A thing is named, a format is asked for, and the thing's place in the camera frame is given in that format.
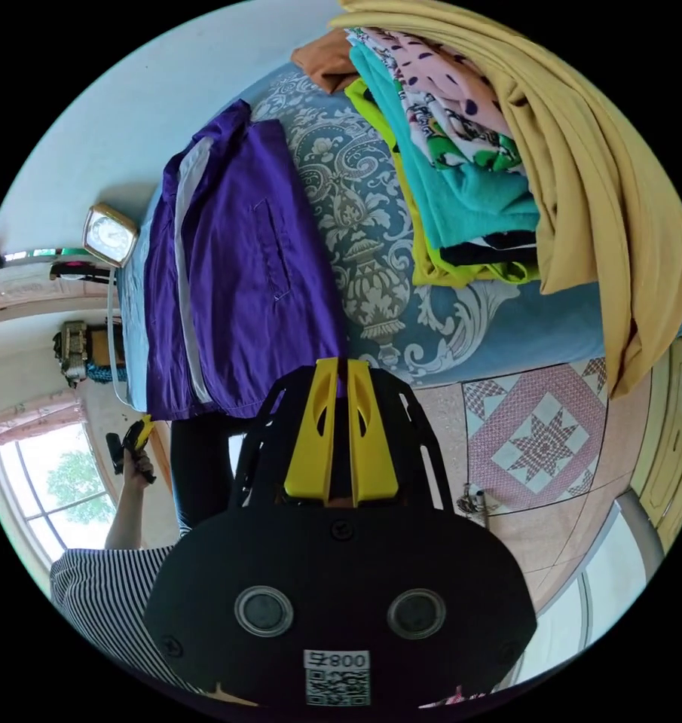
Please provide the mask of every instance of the curtain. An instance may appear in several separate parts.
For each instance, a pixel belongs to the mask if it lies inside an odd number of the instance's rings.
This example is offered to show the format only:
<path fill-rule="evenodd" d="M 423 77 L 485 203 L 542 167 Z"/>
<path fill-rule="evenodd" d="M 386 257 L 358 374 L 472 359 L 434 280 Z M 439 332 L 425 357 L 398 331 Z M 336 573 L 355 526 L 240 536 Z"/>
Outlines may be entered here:
<path fill-rule="evenodd" d="M 0 412 L 0 444 L 18 442 L 87 421 L 84 402 L 74 389 L 63 389 Z"/>

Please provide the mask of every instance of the striped shirt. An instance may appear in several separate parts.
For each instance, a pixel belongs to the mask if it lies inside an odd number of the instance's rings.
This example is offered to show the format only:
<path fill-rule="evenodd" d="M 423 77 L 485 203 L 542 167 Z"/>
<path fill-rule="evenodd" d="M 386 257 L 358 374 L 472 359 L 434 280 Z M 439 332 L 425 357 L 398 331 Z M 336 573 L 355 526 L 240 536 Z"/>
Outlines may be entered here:
<path fill-rule="evenodd" d="M 50 597 L 100 652 L 152 678 L 202 693 L 173 673 L 142 621 L 170 550 L 67 550 L 51 567 Z"/>

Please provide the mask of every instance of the hand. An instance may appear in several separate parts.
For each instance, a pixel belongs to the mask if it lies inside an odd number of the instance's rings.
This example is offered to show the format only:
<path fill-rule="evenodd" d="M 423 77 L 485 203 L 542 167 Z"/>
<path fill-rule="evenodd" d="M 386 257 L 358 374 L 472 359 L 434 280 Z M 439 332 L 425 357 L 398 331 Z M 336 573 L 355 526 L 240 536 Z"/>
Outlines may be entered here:
<path fill-rule="evenodd" d="M 154 469 L 152 467 L 152 462 L 150 462 L 150 458 L 147 456 L 147 453 L 142 450 L 140 452 L 137 452 L 135 454 L 135 459 L 133 459 L 132 454 L 130 454 L 129 450 L 124 451 L 124 484 L 127 487 L 127 485 L 130 485 L 131 487 L 134 487 L 138 491 L 144 490 L 148 485 L 149 482 L 147 481 L 147 478 L 145 477 L 145 472 L 149 472 L 149 474 L 154 474 Z"/>

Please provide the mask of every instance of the alarm clock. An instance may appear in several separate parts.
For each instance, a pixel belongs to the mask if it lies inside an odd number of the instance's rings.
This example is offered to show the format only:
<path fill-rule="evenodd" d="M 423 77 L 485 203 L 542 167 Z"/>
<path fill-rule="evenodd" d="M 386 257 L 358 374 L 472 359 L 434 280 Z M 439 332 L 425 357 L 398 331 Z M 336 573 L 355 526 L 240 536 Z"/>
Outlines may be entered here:
<path fill-rule="evenodd" d="M 137 243 L 139 231 L 132 219 L 97 203 L 87 213 L 82 247 L 111 266 L 122 268 Z"/>

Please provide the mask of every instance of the bed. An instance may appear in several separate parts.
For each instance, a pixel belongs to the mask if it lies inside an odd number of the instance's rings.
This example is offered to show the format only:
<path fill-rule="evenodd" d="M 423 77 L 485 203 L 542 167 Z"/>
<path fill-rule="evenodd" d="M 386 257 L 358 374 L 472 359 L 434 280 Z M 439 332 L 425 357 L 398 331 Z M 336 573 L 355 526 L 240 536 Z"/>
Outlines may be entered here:
<path fill-rule="evenodd" d="M 239 97 L 254 120 L 283 125 L 325 240 L 351 357 L 413 386 L 441 386 L 604 356 L 597 284 L 551 296 L 538 282 L 411 284 L 413 231 L 390 153 L 343 93 L 327 95 L 289 63 Z M 117 274 L 127 400 L 139 411 L 147 409 L 144 263 L 159 196 L 158 188 Z"/>

